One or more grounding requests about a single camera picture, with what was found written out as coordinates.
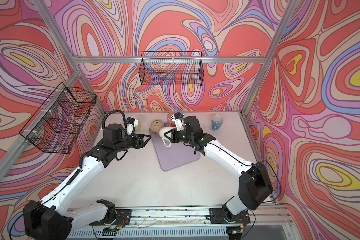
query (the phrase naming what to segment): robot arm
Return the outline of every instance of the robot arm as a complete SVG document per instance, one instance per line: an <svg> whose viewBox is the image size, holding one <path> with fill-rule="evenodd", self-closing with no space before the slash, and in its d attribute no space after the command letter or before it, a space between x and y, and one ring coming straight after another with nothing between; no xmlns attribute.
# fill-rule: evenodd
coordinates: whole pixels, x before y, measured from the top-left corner
<svg viewBox="0 0 360 240"><path fill-rule="evenodd" d="M124 127L120 124L105 127L106 118L115 112L122 114ZM273 192L262 163L252 164L226 149L215 137L203 132L195 116L183 118L181 113L177 113L174 119L176 127L164 127L160 130L163 139L171 143L189 144L195 153L199 151L211 157L239 179L238 195L223 205L223 218L226 222L235 221L244 210L256 209ZM151 136L134 134L137 123L136 119L125 119L120 110L111 111L104 117L103 138L81 156L77 169L39 202L30 201L24 207L26 235L36 240L61 240L89 223L101 221L111 225L115 221L115 205L103 199L87 208L70 212L67 209L84 187L111 161L120 161L128 149L139 149L147 144ZM124 152L121 157L118 155L120 152Z"/></svg>
<svg viewBox="0 0 360 240"><path fill-rule="evenodd" d="M176 127L164 127L159 134L171 143L183 142L208 156L229 170L239 180L238 194L223 205L226 222L238 218L240 212L255 210L272 192L273 187L265 166L251 163L237 156L210 134L204 133L195 116L183 118L183 114L172 116Z"/></svg>
<svg viewBox="0 0 360 240"><path fill-rule="evenodd" d="M120 124L105 127L106 118L116 112L122 114L124 127ZM26 235L36 240L61 240L66 239L70 232L92 222L112 224L115 221L115 205L103 199L87 208L67 210L86 185L111 161L120 161L128 149L139 149L147 144L151 136L134 134L137 123L136 119L125 119L120 110L111 111L104 117L103 138L80 157L76 170L39 202L30 201L24 206ZM118 156L120 152L124 152L121 157Z"/></svg>

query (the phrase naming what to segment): blue mug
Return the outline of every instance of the blue mug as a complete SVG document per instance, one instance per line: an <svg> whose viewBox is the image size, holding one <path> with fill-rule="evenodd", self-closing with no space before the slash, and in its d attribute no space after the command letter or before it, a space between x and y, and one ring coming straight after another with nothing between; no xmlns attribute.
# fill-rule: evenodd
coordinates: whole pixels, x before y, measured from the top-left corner
<svg viewBox="0 0 360 240"><path fill-rule="evenodd" d="M212 130L216 131L218 130L221 125L223 124L224 118L223 116L216 114L212 117Z"/></svg>

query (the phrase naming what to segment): mug handle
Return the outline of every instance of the mug handle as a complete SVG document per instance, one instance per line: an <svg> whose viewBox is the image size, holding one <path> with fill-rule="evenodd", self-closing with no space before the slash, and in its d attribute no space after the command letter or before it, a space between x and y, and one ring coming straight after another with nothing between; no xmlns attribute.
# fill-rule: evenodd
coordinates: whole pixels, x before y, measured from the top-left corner
<svg viewBox="0 0 360 240"><path fill-rule="evenodd" d="M171 146L171 142L169 142L169 145L167 146L166 144L165 144L165 140L162 138L162 140L163 140L163 143L164 143L164 146L166 146L166 147L170 147Z"/></svg>

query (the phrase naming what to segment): colorful swirl wallpaper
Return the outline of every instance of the colorful swirl wallpaper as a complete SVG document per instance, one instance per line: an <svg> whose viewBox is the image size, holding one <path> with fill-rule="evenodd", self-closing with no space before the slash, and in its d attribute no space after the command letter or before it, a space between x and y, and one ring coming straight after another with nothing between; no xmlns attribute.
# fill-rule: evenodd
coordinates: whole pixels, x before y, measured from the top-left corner
<svg viewBox="0 0 360 240"><path fill-rule="evenodd" d="M91 1L49 3L78 56L192 51L264 56L282 1ZM139 64L81 64L104 110L239 111L259 64L205 64L202 86L141 86Z"/></svg>
<svg viewBox="0 0 360 240"><path fill-rule="evenodd" d="M32 1L0 1L0 159L19 137L18 132L51 91L72 74L61 49ZM29 200L38 201L78 165L100 123L97 109L71 154L42 153L29 145L0 183L0 240ZM14 239L27 239L24 223L12 230Z"/></svg>
<svg viewBox="0 0 360 240"><path fill-rule="evenodd" d="M46 1L77 56L139 56L201 50L205 56L264 56L283 14L281 0ZM210 65L209 72L216 71Z"/></svg>
<svg viewBox="0 0 360 240"><path fill-rule="evenodd" d="M78 56L200 50L264 56L285 0L45 0ZM105 111L239 111L254 63L205 64L202 86L142 86L139 64L79 67ZM0 0L0 158L73 68L32 0ZM280 202L304 240L360 239L360 0L301 0L245 110ZM70 154L26 148L0 183L0 240L29 200L77 166L99 126L94 108ZM18 221L13 238L25 240Z"/></svg>
<svg viewBox="0 0 360 240"><path fill-rule="evenodd" d="M301 1L245 114L302 238L360 239L360 1Z"/></svg>
<svg viewBox="0 0 360 240"><path fill-rule="evenodd" d="M216 66L215 76L205 72L202 86L141 85L139 64L133 63L83 63L81 69L106 112L241 110L259 64Z"/></svg>

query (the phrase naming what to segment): wire mesh basket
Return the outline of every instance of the wire mesh basket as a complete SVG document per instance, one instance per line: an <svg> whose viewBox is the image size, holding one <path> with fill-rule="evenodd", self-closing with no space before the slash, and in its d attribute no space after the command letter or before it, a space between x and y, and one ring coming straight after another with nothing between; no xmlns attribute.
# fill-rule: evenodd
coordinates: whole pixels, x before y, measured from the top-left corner
<svg viewBox="0 0 360 240"><path fill-rule="evenodd" d="M142 85L203 85L201 51L142 51Z"/></svg>
<svg viewBox="0 0 360 240"><path fill-rule="evenodd" d="M95 104L94 93L65 87L28 135L22 134L23 129L20 135L42 152L68 154Z"/></svg>

